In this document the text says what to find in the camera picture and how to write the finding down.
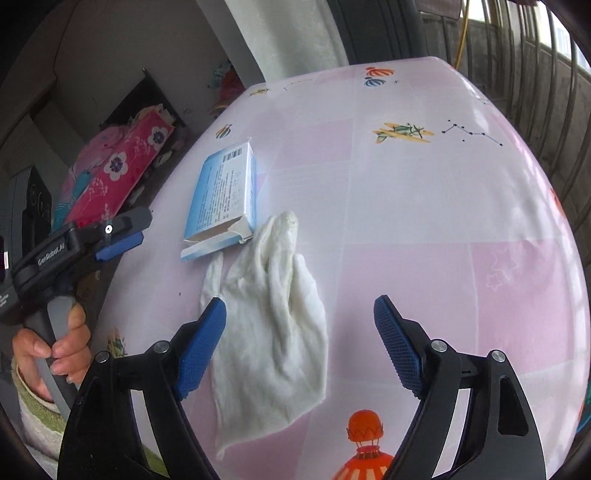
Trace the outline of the person's left hand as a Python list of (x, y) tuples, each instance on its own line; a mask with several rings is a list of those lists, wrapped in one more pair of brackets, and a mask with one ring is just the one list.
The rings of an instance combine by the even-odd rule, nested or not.
[(68, 332), (49, 346), (32, 330), (23, 328), (12, 339), (14, 362), (21, 379), (34, 395), (53, 402), (50, 391), (41, 378), (36, 365), (37, 359), (52, 359), (52, 373), (64, 377), (69, 384), (79, 385), (90, 366), (92, 353), (89, 348), (90, 329), (86, 314), (79, 303), (75, 303), (68, 315)]

